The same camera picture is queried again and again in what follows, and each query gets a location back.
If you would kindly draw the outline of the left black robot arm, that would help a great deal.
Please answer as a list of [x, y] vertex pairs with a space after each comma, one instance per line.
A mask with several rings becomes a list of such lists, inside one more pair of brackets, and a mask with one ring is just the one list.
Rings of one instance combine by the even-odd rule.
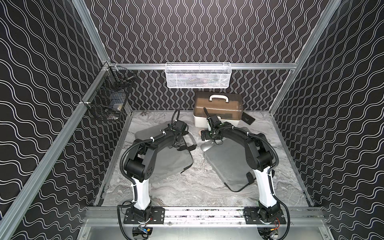
[[189, 134], [188, 124], [179, 119], [180, 112], [180, 109], [174, 111], [171, 122], [158, 135], [145, 140], [136, 139], [121, 158], [119, 168], [133, 184], [134, 199], [131, 204], [118, 205], [118, 208], [130, 208], [141, 224], [151, 220], [149, 178], [155, 170], [158, 153], [164, 148], [187, 153], [196, 148], [196, 145], [188, 146], [185, 142], [184, 136]]

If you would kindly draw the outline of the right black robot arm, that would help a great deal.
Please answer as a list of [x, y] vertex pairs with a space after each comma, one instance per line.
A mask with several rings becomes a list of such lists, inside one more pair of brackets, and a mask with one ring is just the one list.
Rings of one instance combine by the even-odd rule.
[[263, 134], [253, 134], [235, 127], [231, 123], [221, 122], [217, 115], [207, 114], [208, 130], [202, 131], [202, 140], [233, 140], [245, 150], [248, 166], [256, 175], [259, 189], [259, 219], [264, 223], [273, 222], [285, 209], [287, 225], [291, 223], [289, 209], [275, 193], [273, 171], [279, 165], [279, 156]]

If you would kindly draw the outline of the grey laptop bag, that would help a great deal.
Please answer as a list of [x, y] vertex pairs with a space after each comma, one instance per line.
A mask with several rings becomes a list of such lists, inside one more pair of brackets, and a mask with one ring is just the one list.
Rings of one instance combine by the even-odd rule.
[[222, 143], [217, 141], [204, 152], [204, 156], [232, 192], [240, 192], [257, 182], [255, 173], [246, 162], [244, 148], [233, 140], [224, 138]]
[[158, 182], [172, 175], [181, 174], [188, 170], [194, 163], [193, 157], [184, 139], [181, 139], [179, 147], [166, 147], [157, 154], [155, 169], [150, 182]]

